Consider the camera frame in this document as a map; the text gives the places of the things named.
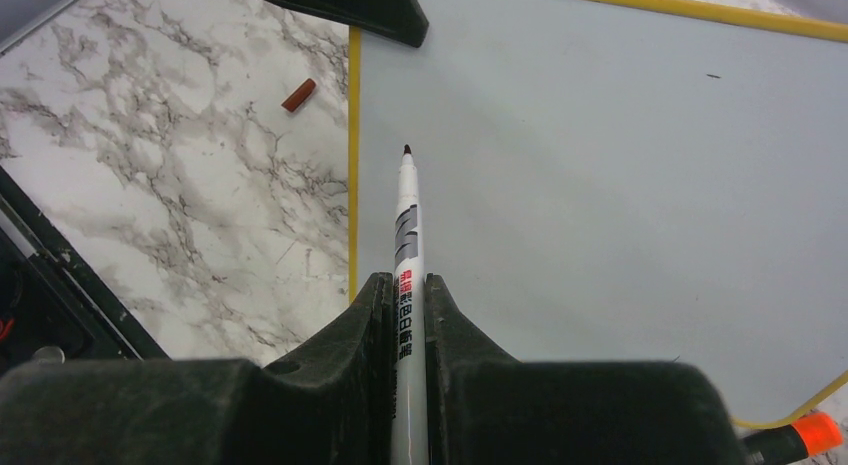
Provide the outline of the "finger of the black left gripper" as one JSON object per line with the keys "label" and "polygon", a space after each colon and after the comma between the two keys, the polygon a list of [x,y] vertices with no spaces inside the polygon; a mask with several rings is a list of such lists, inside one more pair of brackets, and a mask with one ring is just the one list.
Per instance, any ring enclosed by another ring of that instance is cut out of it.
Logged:
{"label": "finger of the black left gripper", "polygon": [[419,48],[429,21],[417,0],[263,0]]}

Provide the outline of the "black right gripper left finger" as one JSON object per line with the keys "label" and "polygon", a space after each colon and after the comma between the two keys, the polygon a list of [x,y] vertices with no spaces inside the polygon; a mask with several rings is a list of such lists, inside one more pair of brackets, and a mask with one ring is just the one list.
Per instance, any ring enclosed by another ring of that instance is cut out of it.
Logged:
{"label": "black right gripper left finger", "polygon": [[26,364],[1,382],[5,464],[384,464],[391,278],[296,349]]}

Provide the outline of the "white brown whiteboard marker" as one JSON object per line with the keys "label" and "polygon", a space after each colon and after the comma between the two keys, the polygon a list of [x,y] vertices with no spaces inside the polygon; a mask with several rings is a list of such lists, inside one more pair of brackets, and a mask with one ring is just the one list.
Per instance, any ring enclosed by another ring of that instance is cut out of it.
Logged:
{"label": "white brown whiteboard marker", "polygon": [[418,171],[411,147],[399,168],[394,236],[394,408],[392,464],[428,464],[429,426],[424,318],[422,211]]}

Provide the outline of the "brown marker cap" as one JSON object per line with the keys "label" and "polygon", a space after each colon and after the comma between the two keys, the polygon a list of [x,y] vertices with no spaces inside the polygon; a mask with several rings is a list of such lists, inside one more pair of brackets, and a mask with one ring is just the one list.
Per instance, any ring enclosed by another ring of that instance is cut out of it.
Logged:
{"label": "brown marker cap", "polygon": [[295,113],[313,94],[316,86],[312,78],[307,78],[281,103],[281,107],[288,113]]}

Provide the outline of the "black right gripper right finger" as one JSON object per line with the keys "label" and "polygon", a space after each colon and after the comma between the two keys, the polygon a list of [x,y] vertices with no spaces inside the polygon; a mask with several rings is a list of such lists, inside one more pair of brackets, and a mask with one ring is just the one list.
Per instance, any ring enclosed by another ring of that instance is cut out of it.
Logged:
{"label": "black right gripper right finger", "polygon": [[425,285],[435,464],[741,464],[715,387],[673,361],[523,362]]}

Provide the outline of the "yellow framed whiteboard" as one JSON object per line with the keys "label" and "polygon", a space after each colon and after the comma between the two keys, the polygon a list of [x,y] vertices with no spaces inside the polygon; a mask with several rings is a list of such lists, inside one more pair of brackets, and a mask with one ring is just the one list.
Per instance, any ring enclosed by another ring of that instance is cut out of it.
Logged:
{"label": "yellow framed whiteboard", "polygon": [[351,43],[359,281],[426,269],[523,360],[677,360],[771,423],[847,369],[847,46],[587,0],[419,0]]}

